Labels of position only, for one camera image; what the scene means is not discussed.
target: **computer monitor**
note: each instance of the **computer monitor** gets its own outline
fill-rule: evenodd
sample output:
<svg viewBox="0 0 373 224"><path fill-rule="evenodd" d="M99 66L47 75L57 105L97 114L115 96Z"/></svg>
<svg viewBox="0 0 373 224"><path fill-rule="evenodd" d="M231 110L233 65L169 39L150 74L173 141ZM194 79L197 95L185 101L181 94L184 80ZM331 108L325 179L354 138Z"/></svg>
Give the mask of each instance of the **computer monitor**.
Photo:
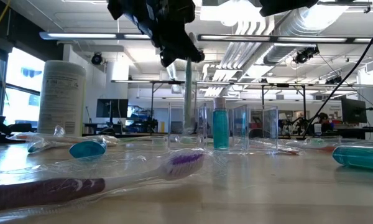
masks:
<svg viewBox="0 0 373 224"><path fill-rule="evenodd" d="M341 99L343 121L350 124L367 123L365 101Z"/></svg>
<svg viewBox="0 0 373 224"><path fill-rule="evenodd" d="M124 99L98 99L97 100L97 118L110 118L111 109L113 118L127 118L127 108L129 100Z"/></svg>

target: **robotic arm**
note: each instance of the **robotic arm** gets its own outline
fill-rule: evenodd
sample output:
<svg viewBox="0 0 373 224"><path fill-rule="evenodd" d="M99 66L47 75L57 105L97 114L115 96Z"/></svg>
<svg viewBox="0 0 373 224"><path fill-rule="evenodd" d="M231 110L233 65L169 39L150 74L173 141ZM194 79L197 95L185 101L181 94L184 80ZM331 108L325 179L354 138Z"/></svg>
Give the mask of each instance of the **robotic arm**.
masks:
<svg viewBox="0 0 373 224"><path fill-rule="evenodd" d="M142 34L148 35L152 45L160 49L160 61L164 67L175 59L205 59L187 33L185 24L195 20L195 4L192 0L107 0L113 19L125 15Z"/></svg>

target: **teal bottle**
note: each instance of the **teal bottle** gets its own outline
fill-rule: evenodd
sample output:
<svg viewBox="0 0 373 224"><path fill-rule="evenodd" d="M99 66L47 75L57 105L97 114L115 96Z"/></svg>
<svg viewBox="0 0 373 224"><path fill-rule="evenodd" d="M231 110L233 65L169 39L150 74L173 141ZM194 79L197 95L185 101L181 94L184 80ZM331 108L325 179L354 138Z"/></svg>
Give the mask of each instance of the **teal bottle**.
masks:
<svg viewBox="0 0 373 224"><path fill-rule="evenodd" d="M339 146L333 158L345 166L373 169L373 146Z"/></svg>
<svg viewBox="0 0 373 224"><path fill-rule="evenodd" d="M229 148L229 127L226 101L223 97L214 99L213 145L214 150L227 151Z"/></svg>

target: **wooden table surface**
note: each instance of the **wooden table surface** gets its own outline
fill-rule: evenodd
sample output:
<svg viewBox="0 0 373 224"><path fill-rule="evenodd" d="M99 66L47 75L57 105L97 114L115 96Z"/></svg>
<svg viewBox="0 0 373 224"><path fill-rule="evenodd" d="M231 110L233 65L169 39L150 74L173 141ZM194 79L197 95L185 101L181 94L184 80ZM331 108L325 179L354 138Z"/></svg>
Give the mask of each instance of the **wooden table surface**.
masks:
<svg viewBox="0 0 373 224"><path fill-rule="evenodd" d="M67 159L64 149L28 155L25 144L0 147L0 170ZM210 167L197 179L146 185L84 208L8 222L373 223L373 172L341 167L329 153L228 155L223 166Z"/></svg>

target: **toothbrush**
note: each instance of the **toothbrush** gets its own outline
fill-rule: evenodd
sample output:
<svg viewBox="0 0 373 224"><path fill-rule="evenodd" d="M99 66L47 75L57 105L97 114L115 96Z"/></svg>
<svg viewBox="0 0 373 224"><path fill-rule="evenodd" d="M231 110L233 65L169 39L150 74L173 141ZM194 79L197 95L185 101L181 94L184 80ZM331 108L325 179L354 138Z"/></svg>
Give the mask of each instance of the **toothbrush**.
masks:
<svg viewBox="0 0 373 224"><path fill-rule="evenodd" d="M0 185L0 211L66 203L101 192L109 192L146 180L176 180L187 177L203 166L204 150L182 149L155 170L125 177L99 179L49 179L23 184Z"/></svg>

